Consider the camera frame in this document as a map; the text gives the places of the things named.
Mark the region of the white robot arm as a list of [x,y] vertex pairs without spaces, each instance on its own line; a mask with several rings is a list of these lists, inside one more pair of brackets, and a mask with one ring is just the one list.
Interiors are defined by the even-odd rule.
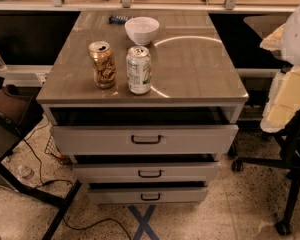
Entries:
[[287,73],[277,73],[273,78],[262,114],[261,129],[275,133],[300,109],[300,5],[285,24],[262,40],[260,47],[280,50],[281,59],[292,65]]

